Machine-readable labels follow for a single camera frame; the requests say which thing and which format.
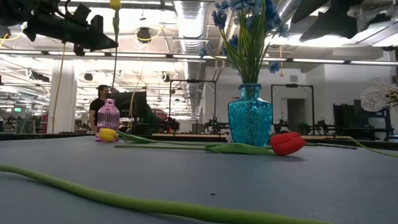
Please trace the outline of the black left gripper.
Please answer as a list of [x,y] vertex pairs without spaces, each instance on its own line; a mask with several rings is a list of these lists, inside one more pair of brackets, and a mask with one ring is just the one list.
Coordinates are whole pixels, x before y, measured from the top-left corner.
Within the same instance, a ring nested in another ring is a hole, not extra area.
[[69,14],[63,19],[55,14],[38,14],[27,22],[23,33],[32,42],[37,35],[58,39],[62,43],[71,42],[79,56],[83,55],[84,49],[96,51],[117,48],[118,43],[103,32],[103,16],[95,15],[90,25],[87,17],[87,14]]

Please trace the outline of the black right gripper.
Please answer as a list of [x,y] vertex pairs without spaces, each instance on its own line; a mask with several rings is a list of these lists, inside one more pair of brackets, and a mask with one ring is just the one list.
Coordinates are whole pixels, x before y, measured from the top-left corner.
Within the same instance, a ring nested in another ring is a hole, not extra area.
[[300,22],[329,1],[329,10],[318,13],[318,19],[301,35],[299,41],[306,42],[332,34],[351,39],[358,33],[357,18],[347,15],[347,11],[364,0],[301,0],[292,23]]

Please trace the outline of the yellow artificial tulip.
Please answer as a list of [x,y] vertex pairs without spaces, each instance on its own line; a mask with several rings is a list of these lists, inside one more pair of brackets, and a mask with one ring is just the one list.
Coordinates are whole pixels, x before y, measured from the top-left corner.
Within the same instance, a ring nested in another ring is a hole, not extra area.
[[126,134],[124,132],[101,128],[97,133],[96,137],[99,137],[100,140],[104,142],[116,142],[117,140],[123,140],[126,145],[133,146],[144,146],[151,144],[170,144],[170,145],[178,145],[178,146],[206,146],[210,145],[210,143],[189,143],[189,142],[172,142],[172,141],[156,141],[153,139],[147,139],[144,137],[135,136],[132,134]]
[[[121,0],[109,0],[109,6],[114,11],[113,17],[113,29],[115,35],[115,42],[118,44],[118,37],[119,37],[119,10],[121,8]],[[116,79],[116,68],[117,68],[117,61],[118,61],[118,46],[115,48],[115,56],[114,56],[114,69],[113,69],[113,80],[111,84],[111,88],[114,88],[114,83]]]

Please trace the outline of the blue artificial flower bunch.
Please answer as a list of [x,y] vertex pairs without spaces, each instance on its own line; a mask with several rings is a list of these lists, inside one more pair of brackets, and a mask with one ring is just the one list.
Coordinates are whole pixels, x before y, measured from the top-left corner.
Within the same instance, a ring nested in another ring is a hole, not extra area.
[[[234,23],[239,26],[239,33],[226,35],[227,11],[231,11]],[[264,63],[269,44],[266,38],[285,35],[285,21],[277,12],[273,0],[223,0],[215,3],[211,13],[213,23],[220,31],[223,48],[219,50],[235,69],[243,83],[256,83],[262,68],[275,73],[280,68],[279,62]]]

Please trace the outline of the white artificial flower bunch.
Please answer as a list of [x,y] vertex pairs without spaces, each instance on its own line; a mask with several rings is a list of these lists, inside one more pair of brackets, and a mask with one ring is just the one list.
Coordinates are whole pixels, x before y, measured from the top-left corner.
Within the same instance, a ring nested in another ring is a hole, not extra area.
[[[361,100],[362,108],[366,111],[377,112],[382,109],[388,109],[390,113],[393,110],[398,114],[398,85],[388,84],[377,78],[374,81],[374,86],[362,91],[359,100]],[[335,124],[333,127],[335,128],[335,134],[338,134]],[[351,136],[347,137],[358,146],[367,148]]]

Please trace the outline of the pink ribbed glass vase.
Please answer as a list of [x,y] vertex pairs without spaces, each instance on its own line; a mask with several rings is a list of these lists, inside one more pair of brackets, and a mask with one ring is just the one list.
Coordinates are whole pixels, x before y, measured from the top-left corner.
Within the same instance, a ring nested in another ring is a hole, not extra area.
[[[119,119],[120,112],[115,106],[114,99],[106,99],[104,106],[102,106],[98,111],[98,131],[101,128],[108,128],[113,130],[119,130]],[[104,142],[96,137],[97,142]]]

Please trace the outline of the blue patterned glass vase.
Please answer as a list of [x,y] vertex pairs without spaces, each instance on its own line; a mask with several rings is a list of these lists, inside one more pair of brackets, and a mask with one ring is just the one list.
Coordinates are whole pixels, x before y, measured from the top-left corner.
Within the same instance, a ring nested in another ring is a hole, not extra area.
[[272,126],[272,104],[260,99],[261,85],[258,83],[244,83],[239,90],[240,98],[228,104],[232,140],[250,146],[266,146]]

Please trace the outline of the black ceiling dome fixture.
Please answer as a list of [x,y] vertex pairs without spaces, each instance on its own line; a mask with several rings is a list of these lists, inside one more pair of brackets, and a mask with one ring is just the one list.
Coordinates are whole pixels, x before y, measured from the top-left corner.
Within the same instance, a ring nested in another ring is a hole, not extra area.
[[142,44],[149,43],[152,38],[152,36],[150,34],[150,28],[149,27],[140,27],[136,34],[136,38]]

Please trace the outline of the long ceiling light bar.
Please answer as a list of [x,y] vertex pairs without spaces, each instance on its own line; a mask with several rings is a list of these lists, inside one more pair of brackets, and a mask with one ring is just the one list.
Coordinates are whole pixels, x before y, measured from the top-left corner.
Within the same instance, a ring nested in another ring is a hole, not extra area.
[[[72,59],[99,59],[111,60],[117,55],[120,59],[126,60],[154,60],[154,61],[171,61],[187,60],[188,62],[201,62],[204,60],[224,60],[225,56],[203,56],[185,55],[185,54],[152,54],[152,53],[112,53],[112,52],[86,52],[84,56],[77,56],[74,52],[62,51],[40,51],[40,50],[11,50],[0,49],[0,55],[8,56],[32,56],[43,58],[65,58]],[[397,67],[397,61],[378,61],[378,60],[337,60],[337,59],[317,59],[317,58],[286,58],[286,57],[265,57],[265,62],[282,62],[282,63],[322,63],[322,64],[342,64],[342,65],[365,65],[365,66],[383,66]]]

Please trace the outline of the person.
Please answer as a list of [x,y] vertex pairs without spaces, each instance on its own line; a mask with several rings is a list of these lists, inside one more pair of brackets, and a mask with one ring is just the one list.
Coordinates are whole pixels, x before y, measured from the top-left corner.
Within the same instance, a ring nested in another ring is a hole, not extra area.
[[94,134],[97,133],[97,122],[98,122],[98,111],[104,106],[106,101],[106,95],[109,93],[109,86],[99,85],[97,87],[98,97],[90,103],[89,108],[89,122],[91,130]]

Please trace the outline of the white round column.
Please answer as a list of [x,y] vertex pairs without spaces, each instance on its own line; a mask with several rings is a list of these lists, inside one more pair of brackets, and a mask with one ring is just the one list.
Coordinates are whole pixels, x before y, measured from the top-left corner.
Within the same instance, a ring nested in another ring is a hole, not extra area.
[[52,68],[47,134],[74,131],[77,75],[70,60],[56,60]]

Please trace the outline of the black monitor screen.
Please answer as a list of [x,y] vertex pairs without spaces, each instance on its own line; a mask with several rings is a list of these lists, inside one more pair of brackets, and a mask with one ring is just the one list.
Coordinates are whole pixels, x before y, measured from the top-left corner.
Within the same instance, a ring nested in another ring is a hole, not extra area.
[[121,118],[144,118],[147,116],[147,93],[145,91],[110,93]]

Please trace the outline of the black desk with monitor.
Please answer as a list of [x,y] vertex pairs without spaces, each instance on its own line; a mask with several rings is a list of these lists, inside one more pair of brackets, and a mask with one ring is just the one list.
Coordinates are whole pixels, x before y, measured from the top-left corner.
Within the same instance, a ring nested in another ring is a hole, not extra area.
[[388,141],[394,132],[388,109],[366,111],[361,106],[361,100],[354,100],[352,105],[333,105],[333,112],[336,132],[344,136],[357,140]]

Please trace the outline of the black metal frame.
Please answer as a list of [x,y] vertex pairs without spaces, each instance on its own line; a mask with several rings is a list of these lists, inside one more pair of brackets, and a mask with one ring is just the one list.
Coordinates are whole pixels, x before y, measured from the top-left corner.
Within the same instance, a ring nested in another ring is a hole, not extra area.
[[287,83],[287,84],[271,84],[271,103],[274,103],[274,87],[275,86],[282,86],[282,87],[286,87],[286,88],[298,88],[298,87],[302,87],[302,88],[310,88],[311,89],[311,105],[312,105],[312,125],[315,124],[315,97],[314,97],[314,86],[313,85],[299,85],[296,83]]

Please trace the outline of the silver ventilation duct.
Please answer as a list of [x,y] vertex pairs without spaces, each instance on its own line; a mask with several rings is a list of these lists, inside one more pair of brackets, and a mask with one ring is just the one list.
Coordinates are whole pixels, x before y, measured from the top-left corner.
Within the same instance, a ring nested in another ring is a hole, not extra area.
[[[200,1],[174,1],[175,11],[177,13],[178,37],[183,54],[199,56],[201,48],[204,46],[202,38],[205,33],[205,12],[206,3]],[[201,63],[184,62],[184,74],[186,80],[200,80]],[[191,117],[197,118],[200,115],[199,105],[201,99],[198,90],[199,85],[187,83],[187,91],[190,99],[192,111]]]

